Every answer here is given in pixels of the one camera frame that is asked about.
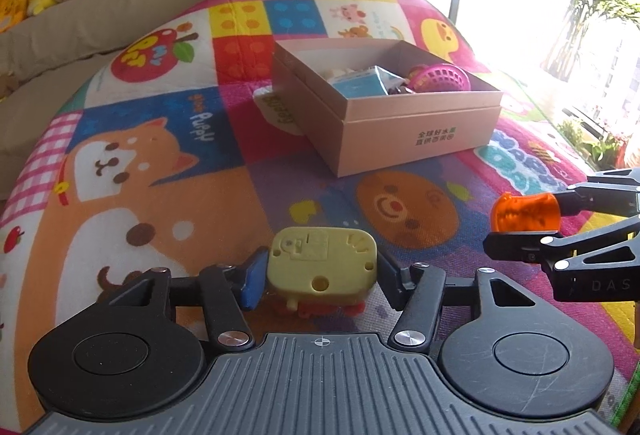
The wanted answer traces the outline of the orange pumpkin toy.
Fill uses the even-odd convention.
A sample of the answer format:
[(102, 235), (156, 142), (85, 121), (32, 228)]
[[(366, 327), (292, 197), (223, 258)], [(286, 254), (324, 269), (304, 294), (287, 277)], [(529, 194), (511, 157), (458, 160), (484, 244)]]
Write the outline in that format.
[(490, 212), (493, 233), (553, 231), (561, 228), (560, 204), (552, 193), (500, 195)]

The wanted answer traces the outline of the pink cardboard box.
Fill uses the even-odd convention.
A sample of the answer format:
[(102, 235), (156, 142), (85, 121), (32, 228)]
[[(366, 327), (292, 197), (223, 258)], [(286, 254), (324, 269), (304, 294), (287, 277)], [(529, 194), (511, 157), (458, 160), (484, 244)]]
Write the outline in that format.
[(403, 40), (280, 40), (272, 87), (298, 128), (338, 176), (406, 164), (488, 143), (501, 112), (501, 91), (471, 76), (468, 91), (348, 98), (325, 78), (333, 69), (382, 66), (405, 76), (442, 60)]

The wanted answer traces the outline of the pink plastic toy net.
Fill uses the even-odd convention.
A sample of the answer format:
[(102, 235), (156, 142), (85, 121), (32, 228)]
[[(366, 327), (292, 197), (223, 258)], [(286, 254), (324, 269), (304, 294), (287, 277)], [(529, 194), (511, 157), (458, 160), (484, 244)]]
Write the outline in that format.
[(409, 71), (407, 86), (414, 92), (471, 90), (468, 74), (450, 63), (415, 66)]

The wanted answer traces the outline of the yellow cat toy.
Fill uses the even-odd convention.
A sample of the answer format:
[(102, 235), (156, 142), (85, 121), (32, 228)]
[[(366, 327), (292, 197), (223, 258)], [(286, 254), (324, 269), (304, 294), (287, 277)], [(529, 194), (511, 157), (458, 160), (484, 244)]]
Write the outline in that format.
[(272, 240), (266, 277), (281, 315), (358, 316), (378, 281), (378, 246), (360, 229), (288, 227)]

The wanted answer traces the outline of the colourful cartoon play mat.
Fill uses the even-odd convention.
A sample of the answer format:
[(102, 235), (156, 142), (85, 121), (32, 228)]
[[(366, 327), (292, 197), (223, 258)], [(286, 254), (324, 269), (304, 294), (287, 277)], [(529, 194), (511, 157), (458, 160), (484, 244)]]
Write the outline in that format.
[[(503, 193), (587, 180), (502, 109), (485, 146), (336, 176), (272, 87), (280, 40), (403, 40), (498, 89), (426, 0), (206, 0), (119, 51), (52, 118), (1, 218), (6, 434), (636, 433), (638, 302), (553, 298), (484, 252)], [(427, 354), (358, 316), (281, 315), (209, 342), (198, 275), (288, 227), (360, 229), (442, 268)]]

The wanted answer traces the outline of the blue wet wipes pack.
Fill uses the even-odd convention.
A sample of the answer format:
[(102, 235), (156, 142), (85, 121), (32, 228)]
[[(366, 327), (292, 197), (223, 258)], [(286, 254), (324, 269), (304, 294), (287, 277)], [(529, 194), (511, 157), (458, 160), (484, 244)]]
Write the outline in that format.
[(346, 99), (360, 99), (395, 94), (405, 86), (406, 79), (375, 65), (332, 76), (328, 83)]

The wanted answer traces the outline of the brown small plush toy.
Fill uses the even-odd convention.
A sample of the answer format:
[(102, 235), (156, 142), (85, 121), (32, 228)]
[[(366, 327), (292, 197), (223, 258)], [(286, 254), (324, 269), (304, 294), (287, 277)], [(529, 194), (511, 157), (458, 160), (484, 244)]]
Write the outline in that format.
[(18, 88), (20, 88), (20, 82), (13, 74), (0, 75), (0, 101), (9, 98)]

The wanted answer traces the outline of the beige sofa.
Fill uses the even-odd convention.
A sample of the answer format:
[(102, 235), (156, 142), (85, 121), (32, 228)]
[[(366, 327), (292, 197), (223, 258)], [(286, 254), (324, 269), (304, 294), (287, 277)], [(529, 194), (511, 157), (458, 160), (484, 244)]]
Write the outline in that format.
[(1, 198), (9, 198), (54, 114), (138, 38), (203, 0), (68, 0), (1, 34), (1, 74), (20, 82), (1, 101)]

